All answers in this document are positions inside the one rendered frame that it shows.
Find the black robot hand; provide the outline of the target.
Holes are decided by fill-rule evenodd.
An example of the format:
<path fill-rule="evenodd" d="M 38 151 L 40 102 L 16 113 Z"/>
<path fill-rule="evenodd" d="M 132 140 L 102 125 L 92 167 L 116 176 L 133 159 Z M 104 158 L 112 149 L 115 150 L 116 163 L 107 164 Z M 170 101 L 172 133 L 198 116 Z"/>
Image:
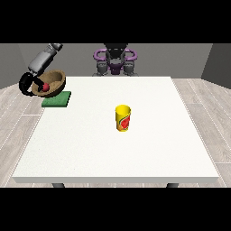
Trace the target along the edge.
<path fill-rule="evenodd" d="M 43 81 L 41 81 L 37 76 L 33 75 L 31 72 L 25 72 L 19 80 L 20 91 L 26 96 L 33 97 L 34 94 L 32 93 L 32 91 L 28 91 L 32 83 L 35 83 L 39 87 L 38 91 L 41 91 L 43 89 Z"/>

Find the brown wooden bowl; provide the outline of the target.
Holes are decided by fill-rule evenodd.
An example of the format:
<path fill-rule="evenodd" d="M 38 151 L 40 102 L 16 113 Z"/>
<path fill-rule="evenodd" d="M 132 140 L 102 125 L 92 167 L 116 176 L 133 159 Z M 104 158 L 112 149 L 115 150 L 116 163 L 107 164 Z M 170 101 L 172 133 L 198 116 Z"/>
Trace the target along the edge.
<path fill-rule="evenodd" d="M 47 92 L 38 91 L 38 85 L 32 83 L 32 93 L 38 97 L 56 97 L 66 85 L 66 75 L 62 70 L 49 70 L 40 75 L 39 79 L 47 83 L 50 89 Z"/>

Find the green square pad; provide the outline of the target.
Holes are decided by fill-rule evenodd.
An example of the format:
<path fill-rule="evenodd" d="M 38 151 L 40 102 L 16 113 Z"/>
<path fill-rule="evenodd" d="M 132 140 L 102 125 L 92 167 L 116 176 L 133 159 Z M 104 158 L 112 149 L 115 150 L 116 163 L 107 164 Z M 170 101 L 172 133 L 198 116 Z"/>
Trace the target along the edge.
<path fill-rule="evenodd" d="M 48 97 L 42 101 L 42 107 L 66 107 L 71 96 L 70 91 L 62 91 L 55 97 Z"/>

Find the yellow cup melon print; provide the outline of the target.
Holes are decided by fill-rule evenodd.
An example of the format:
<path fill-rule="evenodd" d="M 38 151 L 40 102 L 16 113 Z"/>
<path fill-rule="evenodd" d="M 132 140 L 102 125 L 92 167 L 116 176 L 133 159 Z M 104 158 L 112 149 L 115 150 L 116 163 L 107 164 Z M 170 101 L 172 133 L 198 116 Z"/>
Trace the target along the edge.
<path fill-rule="evenodd" d="M 119 132 L 126 132 L 129 127 L 131 108 L 127 105 L 119 105 L 115 108 L 116 129 Z"/>

